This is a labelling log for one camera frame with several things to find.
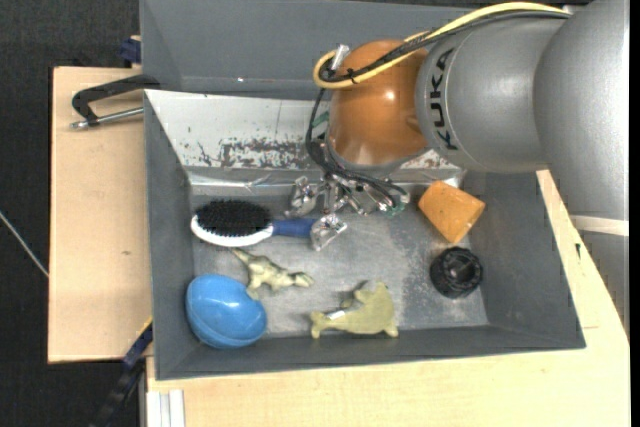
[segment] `yellow cable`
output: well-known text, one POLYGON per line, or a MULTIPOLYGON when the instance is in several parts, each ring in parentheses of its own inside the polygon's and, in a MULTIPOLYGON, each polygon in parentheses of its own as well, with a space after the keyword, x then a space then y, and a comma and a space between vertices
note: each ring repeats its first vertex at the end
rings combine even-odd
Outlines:
MULTIPOLYGON (((444 34, 446 32, 450 32, 453 31, 455 29, 459 29, 460 27, 463 27, 471 22, 473 22, 474 20, 477 20, 478 18, 482 18, 484 16, 488 16, 488 15, 493 15, 496 13, 504 13, 504 12, 508 12, 508 11, 522 11, 522 10, 526 10, 526 11, 542 11, 542 12, 551 12, 551 13, 562 13, 562 14, 566 14, 566 11, 563 11, 562 9, 558 9, 556 7, 553 6, 547 6, 545 4, 536 4, 534 2, 505 2, 503 4, 494 4, 492 6, 487 6, 487 7, 483 7, 480 9, 476 9, 475 11, 472 11, 470 13, 467 13, 465 15, 462 15, 459 18, 456 18, 455 20, 453 20, 452 22, 449 22, 446 25, 443 25, 442 27, 440 27, 439 29, 431 32, 427 38, 426 41, 428 41, 431 38, 435 38, 436 36, 439 36, 441 34, 444 34)), ((414 34, 413 36, 410 36, 408 38, 406 38, 404 41, 409 41, 413 38, 416 38, 418 36, 422 36, 424 34, 427 34, 428 31, 425 32, 420 32, 418 34, 414 34)), ((316 85, 318 87, 324 88, 324 89, 342 89, 345 87, 349 87, 349 86, 354 86, 357 85, 361 82, 364 82, 365 80, 370 79, 371 77, 374 77, 376 75, 378 75, 379 73, 382 73, 383 71, 391 68, 392 66, 395 66, 396 64, 398 64, 399 62, 403 61, 404 59, 407 59, 409 56, 411 56, 413 53, 417 52, 417 49, 412 51, 412 52, 408 52, 407 54, 400 56, 392 61, 389 61, 388 63, 385 63, 379 67, 377 67, 375 70, 371 70, 368 71, 366 73, 363 73, 362 75, 359 75, 357 77, 357 82, 356 81, 352 81, 351 79, 345 79, 345 80, 341 80, 339 82, 327 82, 325 80, 322 80, 320 78, 320 69, 322 68, 322 65, 324 63, 326 63, 329 59, 332 59, 333 56, 335 55, 335 50, 332 50, 331 52, 327 52, 324 56, 322 56, 320 58, 320 60, 316 63, 316 65, 313 68, 313 81, 316 83, 316 85)))

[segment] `yellow toy dinosaur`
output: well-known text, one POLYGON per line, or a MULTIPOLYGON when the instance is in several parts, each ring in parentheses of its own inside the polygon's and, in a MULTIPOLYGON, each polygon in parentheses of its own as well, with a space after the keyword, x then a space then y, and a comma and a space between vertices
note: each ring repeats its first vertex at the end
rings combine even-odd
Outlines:
POLYGON ((231 248, 231 251, 247 266, 249 271, 247 293, 253 298, 256 298, 256 291, 263 283, 269 285, 274 292, 284 287, 307 288, 313 285, 313 278, 308 274, 304 272, 290 273, 287 269, 273 263, 266 256, 252 255, 236 247, 231 248))
POLYGON ((319 338, 325 329, 373 335, 384 331, 395 338, 398 327, 389 289, 381 281, 367 281, 332 313, 311 313, 311 336, 319 338))

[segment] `wooden table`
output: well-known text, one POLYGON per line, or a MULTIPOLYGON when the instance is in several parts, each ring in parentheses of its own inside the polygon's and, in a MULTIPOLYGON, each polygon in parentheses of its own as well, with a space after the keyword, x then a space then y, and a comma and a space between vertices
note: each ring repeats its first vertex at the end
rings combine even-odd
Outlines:
MULTIPOLYGON (((54 72, 50 363, 120 358, 151 313, 142 123, 68 128, 75 91, 136 73, 54 72)), ((154 379, 150 351, 147 389, 184 390, 191 427, 630 425, 628 339, 553 180, 538 177, 586 349, 179 381, 154 379)))

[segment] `black cylindrical object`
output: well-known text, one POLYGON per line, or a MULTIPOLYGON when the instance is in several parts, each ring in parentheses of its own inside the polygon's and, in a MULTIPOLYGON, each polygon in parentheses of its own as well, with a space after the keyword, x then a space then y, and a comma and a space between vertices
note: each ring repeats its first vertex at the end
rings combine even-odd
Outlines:
POLYGON ((482 266, 478 257, 468 249, 452 247, 431 263, 429 274, 438 292, 457 299, 478 287, 482 281, 482 266))

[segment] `brush bristles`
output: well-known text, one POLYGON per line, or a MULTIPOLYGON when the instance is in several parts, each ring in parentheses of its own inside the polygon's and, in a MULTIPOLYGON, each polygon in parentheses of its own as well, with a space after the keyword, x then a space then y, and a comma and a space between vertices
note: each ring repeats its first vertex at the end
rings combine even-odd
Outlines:
POLYGON ((253 235, 271 223, 266 208, 240 200, 212 201, 200 207, 196 216, 203 230, 226 237, 253 235))

